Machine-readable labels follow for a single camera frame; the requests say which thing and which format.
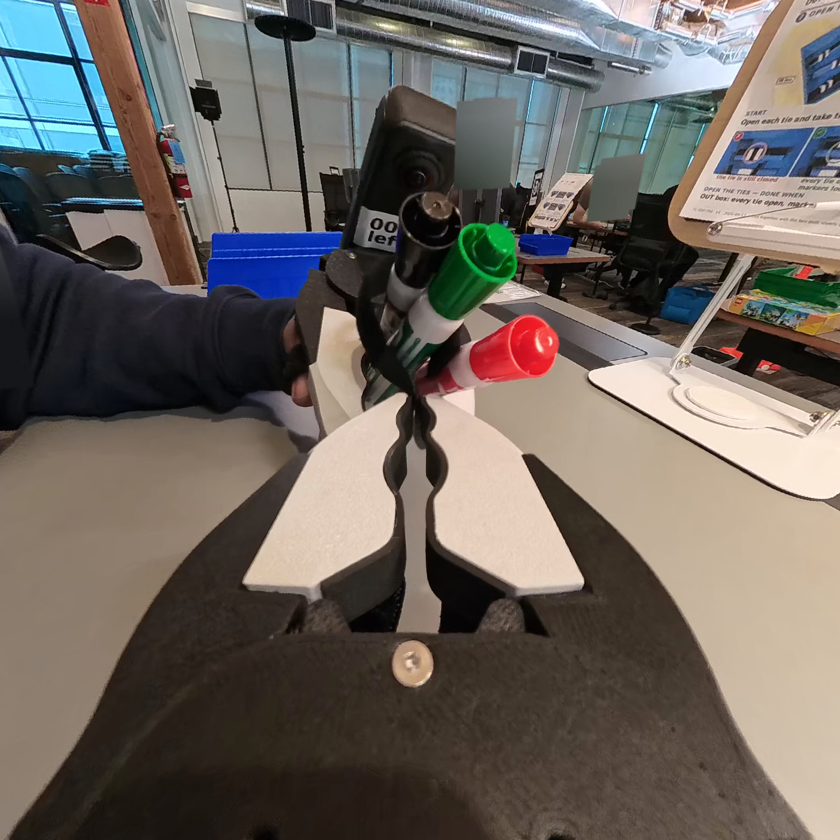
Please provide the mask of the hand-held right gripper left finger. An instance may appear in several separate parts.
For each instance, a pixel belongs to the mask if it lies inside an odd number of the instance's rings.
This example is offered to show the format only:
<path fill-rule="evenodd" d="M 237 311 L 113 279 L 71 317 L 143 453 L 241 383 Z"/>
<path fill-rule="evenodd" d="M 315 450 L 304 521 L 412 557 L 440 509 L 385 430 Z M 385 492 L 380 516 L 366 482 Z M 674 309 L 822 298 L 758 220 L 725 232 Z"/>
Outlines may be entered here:
<path fill-rule="evenodd" d="M 376 607 L 403 582 L 411 403 L 394 395 L 307 456 L 244 576 L 253 592 Z"/>

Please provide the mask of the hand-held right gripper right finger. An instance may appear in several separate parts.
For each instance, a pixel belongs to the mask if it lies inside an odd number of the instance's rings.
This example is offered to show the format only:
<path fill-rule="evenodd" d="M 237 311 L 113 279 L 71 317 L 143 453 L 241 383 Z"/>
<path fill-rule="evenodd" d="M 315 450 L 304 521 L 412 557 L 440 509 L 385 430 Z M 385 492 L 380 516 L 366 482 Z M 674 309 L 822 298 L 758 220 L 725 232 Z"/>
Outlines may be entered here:
<path fill-rule="evenodd" d="M 423 408 L 430 547 L 510 597 L 581 590 L 583 573 L 520 448 L 447 397 Z"/>

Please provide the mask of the black marker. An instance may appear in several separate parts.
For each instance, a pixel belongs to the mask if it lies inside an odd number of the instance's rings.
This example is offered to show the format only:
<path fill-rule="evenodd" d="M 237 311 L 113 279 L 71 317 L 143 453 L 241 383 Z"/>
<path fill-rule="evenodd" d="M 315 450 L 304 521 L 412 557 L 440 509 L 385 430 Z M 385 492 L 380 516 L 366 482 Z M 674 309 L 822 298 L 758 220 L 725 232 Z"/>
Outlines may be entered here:
<path fill-rule="evenodd" d="M 395 259 L 380 320 L 387 339 L 435 278 L 462 228 L 457 206 L 440 192 L 410 195 L 398 217 Z"/>

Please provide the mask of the green marker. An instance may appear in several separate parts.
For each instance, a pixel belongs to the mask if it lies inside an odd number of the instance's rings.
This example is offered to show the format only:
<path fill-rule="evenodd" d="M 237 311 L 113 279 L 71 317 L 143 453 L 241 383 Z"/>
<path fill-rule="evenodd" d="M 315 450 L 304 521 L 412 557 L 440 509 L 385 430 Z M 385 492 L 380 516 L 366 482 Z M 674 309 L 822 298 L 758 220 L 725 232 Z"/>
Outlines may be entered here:
<path fill-rule="evenodd" d="M 398 392 L 413 393 L 417 372 L 463 325 L 466 316 L 516 273 L 517 241 L 501 224 L 468 224 L 435 278 L 385 344 L 364 388 L 368 410 Z"/>

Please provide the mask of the red marker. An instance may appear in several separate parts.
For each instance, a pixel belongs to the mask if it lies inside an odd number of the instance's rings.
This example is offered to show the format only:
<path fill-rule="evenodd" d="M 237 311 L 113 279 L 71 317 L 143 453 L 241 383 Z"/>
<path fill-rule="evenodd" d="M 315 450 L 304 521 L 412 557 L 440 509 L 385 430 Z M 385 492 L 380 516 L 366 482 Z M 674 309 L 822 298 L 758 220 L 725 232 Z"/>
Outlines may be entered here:
<path fill-rule="evenodd" d="M 450 395 L 486 385 L 538 379 L 553 367 L 560 348 L 546 321 L 526 314 L 484 339 L 461 346 L 437 373 L 428 365 L 415 383 L 420 396 Z"/>

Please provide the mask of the large blue plastic bin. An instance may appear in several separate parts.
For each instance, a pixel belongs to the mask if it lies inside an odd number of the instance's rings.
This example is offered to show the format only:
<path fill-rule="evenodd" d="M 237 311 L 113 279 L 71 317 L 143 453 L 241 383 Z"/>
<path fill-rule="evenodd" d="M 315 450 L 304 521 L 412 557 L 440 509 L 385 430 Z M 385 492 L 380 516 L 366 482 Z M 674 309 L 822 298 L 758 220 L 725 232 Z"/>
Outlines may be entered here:
<path fill-rule="evenodd" d="M 207 290 L 242 287 L 257 296 L 296 298 L 321 257 L 340 246 L 340 232 L 216 233 Z"/>

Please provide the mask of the black floor lamp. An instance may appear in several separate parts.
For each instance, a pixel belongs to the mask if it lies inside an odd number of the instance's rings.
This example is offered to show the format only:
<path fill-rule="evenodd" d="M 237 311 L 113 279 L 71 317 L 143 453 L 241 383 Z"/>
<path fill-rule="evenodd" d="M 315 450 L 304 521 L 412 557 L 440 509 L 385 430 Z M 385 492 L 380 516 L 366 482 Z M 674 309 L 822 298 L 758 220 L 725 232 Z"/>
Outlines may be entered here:
<path fill-rule="evenodd" d="M 315 27 L 308 21 L 279 13 L 255 14 L 255 26 L 262 34 L 283 43 L 287 66 L 287 80 L 290 92 L 292 128 L 295 136 L 297 168 L 301 192 L 301 204 L 306 232 L 312 231 L 312 214 L 309 200 L 305 149 L 302 140 L 301 117 L 298 99 L 298 84 L 293 56 L 293 43 L 307 43 L 316 36 Z"/>

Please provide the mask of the small printed table sign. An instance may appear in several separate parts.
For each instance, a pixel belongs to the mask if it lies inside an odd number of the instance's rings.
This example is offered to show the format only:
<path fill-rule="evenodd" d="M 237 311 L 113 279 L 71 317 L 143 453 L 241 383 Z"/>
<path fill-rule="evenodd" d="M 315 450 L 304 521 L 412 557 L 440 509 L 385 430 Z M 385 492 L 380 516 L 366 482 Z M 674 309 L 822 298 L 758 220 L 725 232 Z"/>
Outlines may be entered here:
<path fill-rule="evenodd" d="M 528 220 L 528 227 L 554 234 L 566 223 L 593 174 L 566 172 L 547 191 Z"/>

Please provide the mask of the red fire extinguisher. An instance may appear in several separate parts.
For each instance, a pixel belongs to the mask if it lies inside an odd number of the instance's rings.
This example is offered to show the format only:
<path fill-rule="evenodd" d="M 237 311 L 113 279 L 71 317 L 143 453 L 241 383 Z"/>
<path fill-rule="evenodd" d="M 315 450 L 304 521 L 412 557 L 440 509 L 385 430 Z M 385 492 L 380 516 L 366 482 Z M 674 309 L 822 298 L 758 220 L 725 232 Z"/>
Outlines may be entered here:
<path fill-rule="evenodd" d="M 166 124 L 157 132 L 158 149 L 163 160 L 173 195 L 182 200 L 193 198 L 186 171 L 186 158 L 174 124 Z"/>

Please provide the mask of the blue crate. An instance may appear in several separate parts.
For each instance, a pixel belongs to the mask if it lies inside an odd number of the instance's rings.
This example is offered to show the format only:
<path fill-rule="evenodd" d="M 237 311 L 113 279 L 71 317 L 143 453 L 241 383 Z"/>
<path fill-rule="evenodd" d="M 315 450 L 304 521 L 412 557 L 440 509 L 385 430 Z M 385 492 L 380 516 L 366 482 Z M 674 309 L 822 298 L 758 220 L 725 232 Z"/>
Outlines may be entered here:
<path fill-rule="evenodd" d="M 661 319 L 693 325 L 704 312 L 716 292 L 707 286 L 674 286 L 666 294 L 659 310 Z"/>

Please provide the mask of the black office chair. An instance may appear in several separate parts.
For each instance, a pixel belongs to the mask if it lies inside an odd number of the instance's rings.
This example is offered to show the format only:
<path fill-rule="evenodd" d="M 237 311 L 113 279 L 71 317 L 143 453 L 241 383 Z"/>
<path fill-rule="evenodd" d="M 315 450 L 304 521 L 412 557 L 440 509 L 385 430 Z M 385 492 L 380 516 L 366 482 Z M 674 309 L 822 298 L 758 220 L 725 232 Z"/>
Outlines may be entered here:
<path fill-rule="evenodd" d="M 1 164 L 1 209 L 2 221 L 20 243 L 125 276 L 142 267 L 141 247 L 112 231 L 108 203 L 61 198 L 44 177 L 27 168 Z"/>

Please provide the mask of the colourful cardboard box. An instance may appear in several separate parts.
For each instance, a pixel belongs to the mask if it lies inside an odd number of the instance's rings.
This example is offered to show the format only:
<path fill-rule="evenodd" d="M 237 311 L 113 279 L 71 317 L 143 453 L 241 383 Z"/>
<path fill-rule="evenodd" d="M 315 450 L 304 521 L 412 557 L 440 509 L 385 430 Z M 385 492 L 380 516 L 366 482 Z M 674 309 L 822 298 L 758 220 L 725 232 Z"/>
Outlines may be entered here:
<path fill-rule="evenodd" d="M 740 317 L 811 336 L 839 330 L 838 308 L 772 296 L 762 291 L 737 295 L 728 299 L 721 309 Z"/>

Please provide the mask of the green plastic bin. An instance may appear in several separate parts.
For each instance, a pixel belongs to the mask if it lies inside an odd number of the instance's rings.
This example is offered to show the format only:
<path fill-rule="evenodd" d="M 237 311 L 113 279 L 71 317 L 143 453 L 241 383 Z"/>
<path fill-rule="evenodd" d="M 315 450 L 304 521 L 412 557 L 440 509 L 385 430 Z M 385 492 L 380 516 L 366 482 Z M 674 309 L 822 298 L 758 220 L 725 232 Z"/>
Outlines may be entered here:
<path fill-rule="evenodd" d="M 811 266 L 787 266 L 762 270 L 753 288 L 772 297 L 822 308 L 839 308 L 839 275 Z"/>

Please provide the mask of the silver air duct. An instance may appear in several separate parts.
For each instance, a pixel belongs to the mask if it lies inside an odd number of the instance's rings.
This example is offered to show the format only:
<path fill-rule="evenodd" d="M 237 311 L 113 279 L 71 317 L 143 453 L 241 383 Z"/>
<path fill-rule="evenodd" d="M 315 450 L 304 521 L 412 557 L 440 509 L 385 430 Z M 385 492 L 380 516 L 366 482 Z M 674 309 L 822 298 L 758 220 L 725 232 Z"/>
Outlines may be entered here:
<path fill-rule="evenodd" d="M 316 12 L 315 5 L 315 2 L 294 3 L 296 10 L 303 12 L 302 21 L 312 26 L 316 34 L 335 35 L 350 43 L 409 50 L 502 74 L 544 79 L 587 92 L 599 91 L 605 81 L 602 70 L 553 56 L 544 49 L 497 44 L 444 28 L 425 26 L 414 20 L 336 7 L 332 2 L 326 3 L 324 12 Z"/>

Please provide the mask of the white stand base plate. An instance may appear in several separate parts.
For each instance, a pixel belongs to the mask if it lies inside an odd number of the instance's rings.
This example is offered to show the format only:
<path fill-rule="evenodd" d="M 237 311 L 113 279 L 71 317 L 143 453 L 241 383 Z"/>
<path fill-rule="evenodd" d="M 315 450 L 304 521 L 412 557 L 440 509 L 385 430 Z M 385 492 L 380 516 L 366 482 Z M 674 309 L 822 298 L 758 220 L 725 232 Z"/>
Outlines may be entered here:
<path fill-rule="evenodd" d="M 757 257 L 838 275 L 838 2 L 780 2 L 762 26 L 671 204 L 684 244 L 737 255 L 670 360 L 591 371 L 595 388 L 765 484 L 838 495 L 838 412 L 807 413 L 691 351 Z"/>

